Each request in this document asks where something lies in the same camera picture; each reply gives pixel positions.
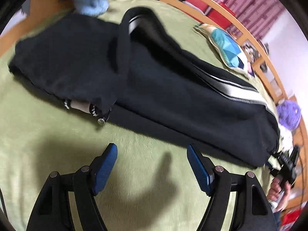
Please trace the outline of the person's right hand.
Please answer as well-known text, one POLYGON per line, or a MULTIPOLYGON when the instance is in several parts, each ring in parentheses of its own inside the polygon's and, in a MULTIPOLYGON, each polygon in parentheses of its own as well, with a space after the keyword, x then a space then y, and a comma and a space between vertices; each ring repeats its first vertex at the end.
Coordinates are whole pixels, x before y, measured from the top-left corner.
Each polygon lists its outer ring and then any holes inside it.
POLYGON ((277 201, 279 198, 280 202, 278 203, 276 208, 272 208, 273 212, 279 212, 279 211, 283 211, 289 202, 289 198, 290 198, 290 193, 291 193, 291 185, 289 184, 289 182, 285 182, 284 185, 284 195, 282 195, 282 189, 280 186, 280 182, 281 182, 281 177, 277 176, 275 177, 271 184, 270 184, 270 188, 267 194, 267 199, 269 201, 277 201))

